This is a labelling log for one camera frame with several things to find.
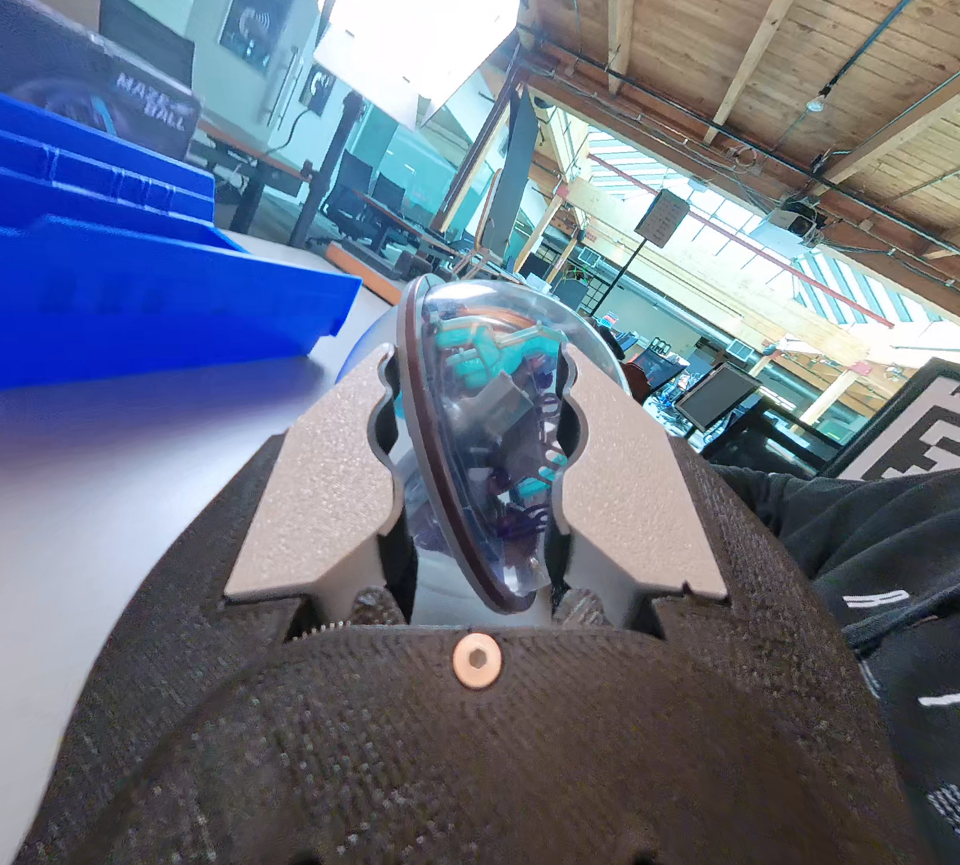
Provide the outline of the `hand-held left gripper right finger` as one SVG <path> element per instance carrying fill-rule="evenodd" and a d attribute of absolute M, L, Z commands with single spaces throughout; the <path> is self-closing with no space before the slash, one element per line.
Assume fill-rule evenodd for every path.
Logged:
<path fill-rule="evenodd" d="M 668 434 L 582 352 L 560 354 L 574 447 L 555 485 L 558 531 L 570 538 L 563 581 L 599 599 L 610 623 L 642 605 L 729 592 Z"/>

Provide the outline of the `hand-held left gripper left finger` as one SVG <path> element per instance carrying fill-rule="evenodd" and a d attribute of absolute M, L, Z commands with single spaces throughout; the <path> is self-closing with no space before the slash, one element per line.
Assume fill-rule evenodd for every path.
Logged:
<path fill-rule="evenodd" d="M 252 604 L 306 598 L 323 623 L 356 595 L 386 589 L 412 613 L 416 552 L 398 438 L 396 353 L 375 349 L 288 429 L 223 596 Z"/>

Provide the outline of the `clear maze ball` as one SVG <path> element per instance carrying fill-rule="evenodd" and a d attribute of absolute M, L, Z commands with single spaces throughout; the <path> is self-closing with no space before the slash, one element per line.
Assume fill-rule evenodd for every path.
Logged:
<path fill-rule="evenodd" d="M 493 614 L 525 614 L 551 585 L 554 487 L 569 463 L 565 351 L 626 390 L 618 357 L 581 316 L 524 283 L 426 274 L 406 287 L 396 320 L 394 409 L 412 447 L 399 465 L 417 556 Z"/>

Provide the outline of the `black monitor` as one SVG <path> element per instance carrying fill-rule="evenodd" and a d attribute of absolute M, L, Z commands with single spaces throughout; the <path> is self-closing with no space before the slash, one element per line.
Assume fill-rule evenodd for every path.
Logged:
<path fill-rule="evenodd" d="M 678 398 L 674 408 L 693 430 L 705 434 L 759 388 L 754 376 L 724 362 Z"/>

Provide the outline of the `person's black printed jacket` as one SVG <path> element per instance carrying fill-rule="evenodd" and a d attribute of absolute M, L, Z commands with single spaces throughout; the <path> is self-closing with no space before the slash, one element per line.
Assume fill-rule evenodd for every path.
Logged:
<path fill-rule="evenodd" d="M 715 465 L 839 623 L 918 831 L 959 862 L 959 472 L 857 481 Z"/>

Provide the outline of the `black white marker board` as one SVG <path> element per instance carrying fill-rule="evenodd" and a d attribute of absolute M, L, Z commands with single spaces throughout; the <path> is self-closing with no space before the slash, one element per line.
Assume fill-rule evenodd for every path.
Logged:
<path fill-rule="evenodd" d="M 821 471 L 871 481 L 959 469 L 959 366 L 931 359 Z"/>

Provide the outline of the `blue plastic bin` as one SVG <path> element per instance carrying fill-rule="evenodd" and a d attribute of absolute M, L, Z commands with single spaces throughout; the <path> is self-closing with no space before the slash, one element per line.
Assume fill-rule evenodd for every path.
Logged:
<path fill-rule="evenodd" d="M 309 355 L 359 277 L 251 254 L 200 169 L 2 96 L 2 389 Z"/>

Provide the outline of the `black sign on pole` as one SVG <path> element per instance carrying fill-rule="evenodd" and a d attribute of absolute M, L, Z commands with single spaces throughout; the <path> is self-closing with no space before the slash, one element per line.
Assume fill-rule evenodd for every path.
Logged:
<path fill-rule="evenodd" d="M 609 284 L 606 292 L 599 298 L 591 311 L 591 316 L 596 316 L 600 307 L 605 303 L 606 298 L 618 287 L 618 283 L 629 272 L 630 267 L 638 258 L 646 245 L 663 250 L 670 239 L 675 235 L 678 227 L 690 213 L 690 204 L 684 199 L 679 198 L 673 192 L 661 188 L 656 192 L 643 215 L 634 223 L 633 234 L 637 237 L 636 248 L 632 250 L 629 258 L 622 264 L 616 277 Z"/>

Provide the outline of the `dark blue printed box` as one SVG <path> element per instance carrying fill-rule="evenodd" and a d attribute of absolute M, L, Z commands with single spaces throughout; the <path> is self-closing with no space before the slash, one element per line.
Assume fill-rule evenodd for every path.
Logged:
<path fill-rule="evenodd" d="M 193 41 L 130 0 L 100 0 L 98 22 L 1 0 L 2 93 L 185 161 L 202 117 Z"/>

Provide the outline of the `bright white light panel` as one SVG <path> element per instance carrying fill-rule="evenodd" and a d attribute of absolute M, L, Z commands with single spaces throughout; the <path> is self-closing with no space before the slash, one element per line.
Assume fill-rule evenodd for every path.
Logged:
<path fill-rule="evenodd" d="M 314 64 L 411 131 L 512 33 L 528 0 L 318 0 Z"/>

